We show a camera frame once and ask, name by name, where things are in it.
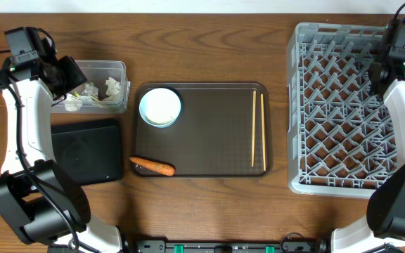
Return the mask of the yellow snack wrapper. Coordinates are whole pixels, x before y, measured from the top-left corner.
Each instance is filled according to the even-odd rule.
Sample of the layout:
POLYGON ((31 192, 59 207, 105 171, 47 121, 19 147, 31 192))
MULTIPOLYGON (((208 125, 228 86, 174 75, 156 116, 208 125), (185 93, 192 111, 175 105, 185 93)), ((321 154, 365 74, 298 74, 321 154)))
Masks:
POLYGON ((73 95, 78 96, 83 104, 94 105, 100 108, 106 108, 107 105, 99 100, 98 98, 98 88, 94 85, 93 82, 87 82, 84 84, 84 90, 80 93, 74 92, 73 95))

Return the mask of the white paper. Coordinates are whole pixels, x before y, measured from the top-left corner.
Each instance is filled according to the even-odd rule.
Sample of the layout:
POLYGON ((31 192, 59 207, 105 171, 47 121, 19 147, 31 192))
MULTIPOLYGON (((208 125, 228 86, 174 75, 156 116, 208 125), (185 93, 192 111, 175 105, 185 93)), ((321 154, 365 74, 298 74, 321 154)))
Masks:
POLYGON ((67 112, 76 112, 83 106, 83 101, 78 96, 68 93, 63 106, 67 112))

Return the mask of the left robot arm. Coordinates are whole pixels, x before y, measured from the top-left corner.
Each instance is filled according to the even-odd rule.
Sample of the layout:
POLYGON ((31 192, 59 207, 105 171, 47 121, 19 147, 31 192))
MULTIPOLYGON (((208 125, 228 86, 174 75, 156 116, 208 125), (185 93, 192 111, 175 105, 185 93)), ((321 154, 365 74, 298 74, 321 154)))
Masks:
POLYGON ((86 78, 73 58, 9 58, 0 70, 7 147, 0 174, 0 216, 17 238, 71 252, 122 252, 118 227, 91 214, 82 187, 56 162, 51 108, 86 78))

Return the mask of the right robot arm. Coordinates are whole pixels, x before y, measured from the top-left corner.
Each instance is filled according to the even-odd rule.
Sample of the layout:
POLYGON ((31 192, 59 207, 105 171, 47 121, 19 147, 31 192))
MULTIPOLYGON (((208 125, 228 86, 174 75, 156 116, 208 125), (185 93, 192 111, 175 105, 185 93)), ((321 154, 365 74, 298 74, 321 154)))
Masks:
POLYGON ((395 63, 383 96, 394 128, 398 169, 368 201, 366 215, 335 229, 331 252, 377 252, 405 247, 405 62, 395 63))

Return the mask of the clear plastic waste bin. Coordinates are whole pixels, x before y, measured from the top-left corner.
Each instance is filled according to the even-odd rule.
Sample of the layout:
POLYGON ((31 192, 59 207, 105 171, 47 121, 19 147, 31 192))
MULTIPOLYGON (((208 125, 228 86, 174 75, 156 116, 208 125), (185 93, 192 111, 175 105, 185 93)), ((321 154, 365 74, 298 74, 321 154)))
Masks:
POLYGON ((67 93, 53 113, 122 114, 127 109, 130 81, 126 65, 116 60, 77 60, 87 81, 67 93))

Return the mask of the grey dishwasher rack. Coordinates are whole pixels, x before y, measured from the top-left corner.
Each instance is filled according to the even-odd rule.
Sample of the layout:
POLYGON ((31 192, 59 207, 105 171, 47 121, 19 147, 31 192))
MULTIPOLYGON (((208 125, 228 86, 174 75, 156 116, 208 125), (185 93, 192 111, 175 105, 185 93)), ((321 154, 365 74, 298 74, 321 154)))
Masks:
POLYGON ((382 27, 298 24, 287 46, 288 186, 368 198, 398 169, 394 128, 369 94, 382 27))

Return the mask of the crumpled white tissue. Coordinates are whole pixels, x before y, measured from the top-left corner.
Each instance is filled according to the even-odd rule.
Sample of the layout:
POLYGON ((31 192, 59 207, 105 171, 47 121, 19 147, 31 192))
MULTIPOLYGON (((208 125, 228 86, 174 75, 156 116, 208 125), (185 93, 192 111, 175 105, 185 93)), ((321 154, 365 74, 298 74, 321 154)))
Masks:
POLYGON ((105 85, 107 86, 107 90, 105 92, 106 98, 104 98, 104 101, 117 101, 120 99, 121 96, 121 84, 117 80, 113 79, 112 77, 109 77, 105 81, 105 85))

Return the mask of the light blue rice bowl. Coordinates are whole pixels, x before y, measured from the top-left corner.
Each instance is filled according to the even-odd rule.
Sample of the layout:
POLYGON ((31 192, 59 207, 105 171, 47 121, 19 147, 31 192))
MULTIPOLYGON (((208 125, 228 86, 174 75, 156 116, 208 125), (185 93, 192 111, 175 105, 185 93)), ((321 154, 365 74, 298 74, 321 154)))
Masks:
POLYGON ((140 100, 142 120, 157 128, 171 126, 181 112, 181 100, 171 89, 156 88, 147 91, 140 100))

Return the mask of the right wooden chopstick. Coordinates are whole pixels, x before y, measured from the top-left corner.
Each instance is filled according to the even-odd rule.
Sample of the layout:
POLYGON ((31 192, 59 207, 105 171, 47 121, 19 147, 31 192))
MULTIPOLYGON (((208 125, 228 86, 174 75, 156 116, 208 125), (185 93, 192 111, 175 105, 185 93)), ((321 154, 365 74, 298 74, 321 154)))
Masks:
POLYGON ((262 126, 262 162, 263 170, 266 171, 266 133, 265 133, 265 111, 264 111, 264 94, 261 93, 261 126, 262 126))

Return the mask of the orange carrot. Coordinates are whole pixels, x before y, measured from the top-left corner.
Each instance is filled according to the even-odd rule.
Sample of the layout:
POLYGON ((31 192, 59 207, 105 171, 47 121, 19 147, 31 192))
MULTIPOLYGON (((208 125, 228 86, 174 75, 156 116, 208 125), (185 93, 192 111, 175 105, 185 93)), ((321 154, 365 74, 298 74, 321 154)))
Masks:
POLYGON ((148 169, 150 171, 154 171, 156 173, 165 175, 165 176, 173 176, 175 174, 175 168, 168 164, 163 164, 159 162, 154 162, 150 160, 146 160, 140 157, 130 157, 131 162, 134 164, 143 167, 144 169, 148 169))

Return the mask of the brown serving tray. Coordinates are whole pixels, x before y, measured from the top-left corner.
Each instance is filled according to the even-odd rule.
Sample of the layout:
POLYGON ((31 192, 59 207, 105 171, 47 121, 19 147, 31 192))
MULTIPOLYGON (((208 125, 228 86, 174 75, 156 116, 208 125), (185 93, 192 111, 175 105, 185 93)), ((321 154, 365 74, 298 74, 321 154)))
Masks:
POLYGON ((181 112, 169 127, 136 116, 134 156, 170 164, 176 177, 260 177, 272 170, 269 92, 257 82, 156 82, 140 86, 136 101, 156 88, 174 91, 181 112), (251 167, 252 92, 257 91, 255 165, 251 167), (266 171, 262 162, 260 95, 264 94, 266 171))

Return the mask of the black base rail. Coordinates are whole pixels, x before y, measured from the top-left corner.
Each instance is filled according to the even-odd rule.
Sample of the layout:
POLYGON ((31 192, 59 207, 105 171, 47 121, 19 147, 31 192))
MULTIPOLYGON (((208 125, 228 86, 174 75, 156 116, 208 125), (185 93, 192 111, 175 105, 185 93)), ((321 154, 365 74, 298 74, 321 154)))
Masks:
POLYGON ((165 242, 163 240, 144 240, 128 246, 122 252, 137 253, 310 253, 328 252, 327 246, 316 249, 308 242, 284 241, 282 243, 227 243, 227 242, 165 242))

